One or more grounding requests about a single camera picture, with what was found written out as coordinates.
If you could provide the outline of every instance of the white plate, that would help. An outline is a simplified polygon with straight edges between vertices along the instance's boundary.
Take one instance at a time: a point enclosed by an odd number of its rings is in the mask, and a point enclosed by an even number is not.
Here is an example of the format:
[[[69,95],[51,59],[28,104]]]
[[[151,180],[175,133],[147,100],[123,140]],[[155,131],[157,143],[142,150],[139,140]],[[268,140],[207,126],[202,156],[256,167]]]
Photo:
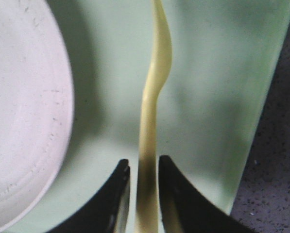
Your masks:
[[[49,3],[73,70],[74,130],[53,186],[8,232],[41,233],[59,224],[127,158],[132,233],[141,93],[152,47],[150,1]],[[163,3],[174,54],[158,103],[157,154],[169,154],[229,213],[290,20],[290,0]]]
[[[73,87],[67,53],[42,0],[0,0],[0,231],[30,211],[68,146]]]

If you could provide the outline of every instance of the green surface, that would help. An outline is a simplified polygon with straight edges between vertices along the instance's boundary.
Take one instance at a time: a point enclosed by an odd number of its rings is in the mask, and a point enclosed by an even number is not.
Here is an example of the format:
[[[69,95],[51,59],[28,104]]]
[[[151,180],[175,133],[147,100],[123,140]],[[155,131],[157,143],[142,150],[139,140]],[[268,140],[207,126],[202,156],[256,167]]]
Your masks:
[[[75,123],[63,168],[10,233],[39,233],[80,208],[130,161],[133,231],[141,93],[152,47],[150,1],[48,1],[65,39]],[[164,0],[173,67],[158,104],[168,154],[230,213],[290,20],[290,0]]]

